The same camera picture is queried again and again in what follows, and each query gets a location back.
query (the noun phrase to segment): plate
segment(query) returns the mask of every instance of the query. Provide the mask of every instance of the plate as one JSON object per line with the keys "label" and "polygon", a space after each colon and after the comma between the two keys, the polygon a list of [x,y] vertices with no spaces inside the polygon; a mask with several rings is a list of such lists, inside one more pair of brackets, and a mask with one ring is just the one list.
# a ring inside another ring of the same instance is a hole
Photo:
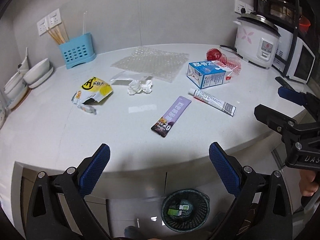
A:
{"label": "plate", "polygon": [[25,88],[20,92],[20,94],[15,98],[15,100],[11,101],[8,105],[8,108],[11,110],[13,109],[18,103],[20,103],[21,99],[24,97],[26,92],[28,91],[28,86],[25,86]]}
{"label": "plate", "polygon": [[42,78],[40,78],[38,81],[34,82],[29,87],[36,88],[36,87],[40,86],[44,81],[46,81],[51,76],[53,69],[54,69],[54,67],[51,67],[51,69],[49,69],[49,71]]}

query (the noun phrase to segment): metal screw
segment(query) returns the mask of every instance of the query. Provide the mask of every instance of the metal screw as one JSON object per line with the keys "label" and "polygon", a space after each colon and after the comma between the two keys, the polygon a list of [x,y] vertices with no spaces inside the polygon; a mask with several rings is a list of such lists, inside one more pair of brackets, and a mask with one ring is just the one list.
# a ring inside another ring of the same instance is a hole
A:
{"label": "metal screw", "polygon": [[45,176],[44,171],[39,172],[38,177],[41,179]]}
{"label": "metal screw", "polygon": [[68,174],[72,174],[72,173],[74,173],[75,171],[76,171],[76,169],[75,169],[74,167],[70,167],[70,168],[67,169],[67,173],[68,173]]}
{"label": "metal screw", "polygon": [[252,168],[249,167],[249,166],[245,166],[243,169],[244,169],[244,171],[245,171],[246,173],[251,173],[251,172],[252,172]]}
{"label": "metal screw", "polygon": [[279,171],[275,171],[274,172],[274,175],[277,177],[277,178],[280,178],[281,177],[281,173]]}
{"label": "metal screw", "polygon": [[302,145],[301,145],[301,143],[299,143],[299,142],[296,142],[295,146],[296,146],[296,148],[297,148],[298,150],[301,150],[301,149],[302,149]]}

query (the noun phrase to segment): red mesh bag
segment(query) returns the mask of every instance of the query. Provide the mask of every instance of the red mesh bag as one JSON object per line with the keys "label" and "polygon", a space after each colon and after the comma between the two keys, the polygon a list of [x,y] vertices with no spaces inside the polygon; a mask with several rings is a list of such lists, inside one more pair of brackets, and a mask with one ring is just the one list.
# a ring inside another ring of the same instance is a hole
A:
{"label": "red mesh bag", "polygon": [[232,69],[236,75],[239,75],[241,71],[241,63],[238,57],[227,58],[227,56],[222,54],[218,49],[209,49],[207,52],[207,60],[218,60],[222,62],[228,68]]}

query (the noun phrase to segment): wall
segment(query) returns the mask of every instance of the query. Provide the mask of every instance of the wall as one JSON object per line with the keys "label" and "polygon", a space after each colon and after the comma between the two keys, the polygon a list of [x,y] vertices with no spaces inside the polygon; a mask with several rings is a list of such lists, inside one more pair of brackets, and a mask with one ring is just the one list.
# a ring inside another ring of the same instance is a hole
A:
{"label": "wall", "polygon": [[88,11],[87,31],[97,53],[163,43],[232,45],[236,34],[234,0],[13,0],[7,10],[20,58],[28,46],[31,65],[45,57],[55,67],[64,65],[51,37],[39,37],[36,28],[56,8],[70,37],[82,34]]}
{"label": "wall", "polygon": [[0,88],[14,75],[21,62],[12,20],[4,14],[0,20]]}

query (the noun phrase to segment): blue gripper pad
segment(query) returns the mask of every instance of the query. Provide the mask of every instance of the blue gripper pad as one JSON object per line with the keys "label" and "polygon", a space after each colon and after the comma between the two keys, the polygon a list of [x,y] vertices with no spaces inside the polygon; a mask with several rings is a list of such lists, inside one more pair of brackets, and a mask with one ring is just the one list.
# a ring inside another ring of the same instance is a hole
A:
{"label": "blue gripper pad", "polygon": [[278,95],[281,98],[287,99],[299,106],[305,106],[307,104],[305,94],[299,93],[284,87],[279,87]]}
{"label": "blue gripper pad", "polygon": [[210,145],[209,158],[229,194],[237,197],[240,193],[241,178],[227,159],[227,154],[217,142]]}
{"label": "blue gripper pad", "polygon": [[82,198],[91,194],[100,175],[110,160],[110,148],[101,144],[92,157],[85,158],[77,168],[79,171],[79,194]]}

